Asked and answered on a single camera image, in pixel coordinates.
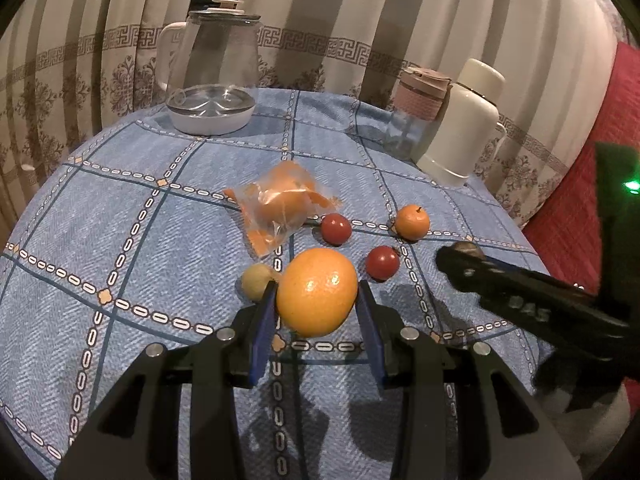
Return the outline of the red cherry tomato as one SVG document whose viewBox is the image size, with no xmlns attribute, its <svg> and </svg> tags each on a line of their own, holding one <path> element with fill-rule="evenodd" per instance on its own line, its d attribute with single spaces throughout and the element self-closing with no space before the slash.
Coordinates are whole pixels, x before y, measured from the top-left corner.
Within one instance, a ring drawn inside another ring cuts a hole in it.
<svg viewBox="0 0 640 480">
<path fill-rule="evenodd" d="M 367 255 L 366 270 L 370 278 L 384 282 L 399 270 L 398 252 L 392 246 L 378 246 Z"/>
<path fill-rule="evenodd" d="M 321 221 L 320 232 L 328 244 L 341 246 L 352 236 L 352 226 L 341 214 L 327 214 Z"/>
</svg>

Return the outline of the large orange fruit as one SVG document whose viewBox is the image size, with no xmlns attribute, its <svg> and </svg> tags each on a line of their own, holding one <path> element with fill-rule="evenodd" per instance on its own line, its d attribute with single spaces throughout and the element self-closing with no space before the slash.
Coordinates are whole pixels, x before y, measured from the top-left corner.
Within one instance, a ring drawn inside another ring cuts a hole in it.
<svg viewBox="0 0 640 480">
<path fill-rule="evenodd" d="M 297 255 L 280 278 L 276 306 L 284 325 L 305 338 L 329 335 L 349 316 L 358 275 L 334 249 L 310 248 Z"/>
</svg>

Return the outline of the dark brown wrinkled fruit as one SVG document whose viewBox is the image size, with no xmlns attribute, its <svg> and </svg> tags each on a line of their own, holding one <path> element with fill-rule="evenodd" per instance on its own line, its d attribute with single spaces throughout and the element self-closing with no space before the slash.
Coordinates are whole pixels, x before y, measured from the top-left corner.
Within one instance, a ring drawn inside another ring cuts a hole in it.
<svg viewBox="0 0 640 480">
<path fill-rule="evenodd" d="M 457 252 L 462 252 L 462 254 L 467 254 L 475 258 L 486 258 L 484 252 L 477 246 L 477 244 L 469 242 L 468 240 L 460 240 L 460 242 L 455 242 L 454 244 L 452 244 L 451 248 L 456 250 Z"/>
</svg>

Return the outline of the red quilted bedspread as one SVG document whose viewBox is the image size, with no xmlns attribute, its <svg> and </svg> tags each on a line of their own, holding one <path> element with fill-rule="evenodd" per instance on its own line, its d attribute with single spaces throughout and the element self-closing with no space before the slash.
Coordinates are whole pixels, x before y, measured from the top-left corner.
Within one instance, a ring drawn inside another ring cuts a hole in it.
<svg viewBox="0 0 640 480">
<path fill-rule="evenodd" d="M 617 46 L 585 145 L 524 234 L 552 276 L 603 298 L 632 327 L 623 352 L 639 363 L 639 50 Z"/>
</svg>

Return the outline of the mandarin with stem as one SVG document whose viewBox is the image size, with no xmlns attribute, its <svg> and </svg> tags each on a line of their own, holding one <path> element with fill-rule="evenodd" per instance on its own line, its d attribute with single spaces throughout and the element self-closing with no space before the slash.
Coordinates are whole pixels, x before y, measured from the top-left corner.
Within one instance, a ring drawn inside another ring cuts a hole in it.
<svg viewBox="0 0 640 480">
<path fill-rule="evenodd" d="M 430 226 L 431 220 L 428 213 L 417 204 L 400 208 L 394 223 L 396 233 L 409 242 L 417 242 L 423 238 Z"/>
</svg>

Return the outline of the white thermos flask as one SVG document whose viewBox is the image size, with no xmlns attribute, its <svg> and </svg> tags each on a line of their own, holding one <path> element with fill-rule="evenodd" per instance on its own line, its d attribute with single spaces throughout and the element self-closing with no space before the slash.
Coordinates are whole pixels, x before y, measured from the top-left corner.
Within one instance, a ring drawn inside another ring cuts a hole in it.
<svg viewBox="0 0 640 480">
<path fill-rule="evenodd" d="M 504 140 L 498 99 L 506 80 L 490 65 L 470 58 L 449 87 L 444 104 L 411 152 L 416 166 L 438 184 L 460 188 L 496 134 Z"/>
</svg>

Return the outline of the yellow-green small fruit right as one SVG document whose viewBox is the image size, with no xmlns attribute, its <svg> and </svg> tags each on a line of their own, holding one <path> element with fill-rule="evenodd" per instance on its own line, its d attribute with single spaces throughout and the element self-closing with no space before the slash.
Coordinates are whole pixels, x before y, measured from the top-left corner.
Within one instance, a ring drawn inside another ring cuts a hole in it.
<svg viewBox="0 0 640 480">
<path fill-rule="evenodd" d="M 281 273 L 265 263 L 254 263 L 241 276 L 241 289 L 250 301 L 258 302 L 271 281 L 280 282 Z"/>
</svg>

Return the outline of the blue checked tablecloth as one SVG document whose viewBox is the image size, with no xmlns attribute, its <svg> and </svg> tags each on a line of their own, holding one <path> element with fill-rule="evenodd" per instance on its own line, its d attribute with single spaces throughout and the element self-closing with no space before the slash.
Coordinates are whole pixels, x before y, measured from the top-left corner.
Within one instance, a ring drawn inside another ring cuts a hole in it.
<svg viewBox="0 0 640 480">
<path fill-rule="evenodd" d="M 442 188 L 394 159 L 390 113 L 349 96 L 262 89 L 256 101 L 245 128 L 207 140 L 178 133 L 163 107 L 131 114 L 67 156 L 18 220 L 1 254 L 1 418 L 44 476 L 148 344 L 190 344 L 243 307 L 253 256 L 222 191 L 285 159 L 342 201 L 355 268 L 375 247 L 399 249 L 399 271 L 372 292 L 407 325 L 452 346 L 486 340 L 524 385 L 548 353 L 436 269 L 455 240 L 542 269 L 482 182 Z M 417 242 L 394 228 L 409 204 L 431 220 Z"/>
</svg>

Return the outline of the pink lidded glass cup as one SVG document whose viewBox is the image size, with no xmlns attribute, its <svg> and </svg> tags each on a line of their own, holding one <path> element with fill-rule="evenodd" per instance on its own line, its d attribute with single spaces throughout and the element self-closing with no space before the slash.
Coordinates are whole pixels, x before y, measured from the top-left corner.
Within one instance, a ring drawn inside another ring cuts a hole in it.
<svg viewBox="0 0 640 480">
<path fill-rule="evenodd" d="M 426 127 L 445 102 L 451 79 L 437 70 L 408 67 L 401 73 L 387 123 L 384 148 L 398 159 L 408 159 Z"/>
</svg>

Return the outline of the plastic bag orange peels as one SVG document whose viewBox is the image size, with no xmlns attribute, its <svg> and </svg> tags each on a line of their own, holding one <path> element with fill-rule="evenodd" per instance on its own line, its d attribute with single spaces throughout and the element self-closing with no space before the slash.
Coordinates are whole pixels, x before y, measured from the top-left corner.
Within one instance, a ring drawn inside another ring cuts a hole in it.
<svg viewBox="0 0 640 480">
<path fill-rule="evenodd" d="M 265 258 L 308 218 L 333 214 L 342 201 L 303 166 L 282 160 L 257 180 L 225 188 L 239 207 L 250 248 Z"/>
</svg>

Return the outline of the glass electric kettle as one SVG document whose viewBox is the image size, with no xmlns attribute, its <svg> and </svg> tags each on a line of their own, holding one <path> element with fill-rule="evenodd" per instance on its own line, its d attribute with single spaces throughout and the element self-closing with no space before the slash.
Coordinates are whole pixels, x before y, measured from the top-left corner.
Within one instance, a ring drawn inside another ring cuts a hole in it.
<svg viewBox="0 0 640 480">
<path fill-rule="evenodd" d="M 223 136 L 253 115 L 262 23 L 242 4 L 213 0 L 158 36 L 155 80 L 172 124 L 183 133 Z"/>
</svg>

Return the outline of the beige striped curtain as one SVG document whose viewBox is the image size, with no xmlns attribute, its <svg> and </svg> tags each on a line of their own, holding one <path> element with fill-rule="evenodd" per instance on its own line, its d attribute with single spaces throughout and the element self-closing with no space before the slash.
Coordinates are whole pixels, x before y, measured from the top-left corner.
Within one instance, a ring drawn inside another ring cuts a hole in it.
<svg viewBox="0 0 640 480">
<path fill-rule="evenodd" d="M 265 87 L 347 94 L 388 107 L 400 72 L 456 76 L 477 58 L 503 74 L 509 137 L 475 172 L 518 224 L 570 170 L 596 120 L 620 44 L 611 0 L 241 0 L 262 19 Z M 190 0 L 24 0 L 1 34 L 1 231 L 62 158 L 160 99 L 162 28 Z"/>
</svg>

